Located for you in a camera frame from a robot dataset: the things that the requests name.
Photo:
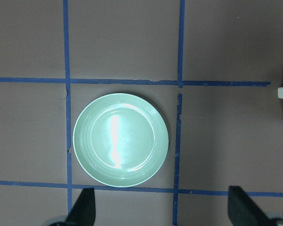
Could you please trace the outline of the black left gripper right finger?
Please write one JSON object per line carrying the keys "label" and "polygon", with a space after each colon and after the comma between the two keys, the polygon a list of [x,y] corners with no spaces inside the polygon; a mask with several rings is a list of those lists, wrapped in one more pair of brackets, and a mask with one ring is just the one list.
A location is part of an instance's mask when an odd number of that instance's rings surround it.
{"label": "black left gripper right finger", "polygon": [[233,226],[275,226],[239,186],[229,186],[227,214]]}

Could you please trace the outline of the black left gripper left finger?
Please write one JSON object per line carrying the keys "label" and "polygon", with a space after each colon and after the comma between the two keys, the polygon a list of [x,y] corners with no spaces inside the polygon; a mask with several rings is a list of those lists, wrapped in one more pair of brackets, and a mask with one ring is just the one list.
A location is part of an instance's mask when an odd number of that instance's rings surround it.
{"label": "black left gripper left finger", "polygon": [[93,226],[96,219],[94,188],[84,188],[66,218],[67,226]]}

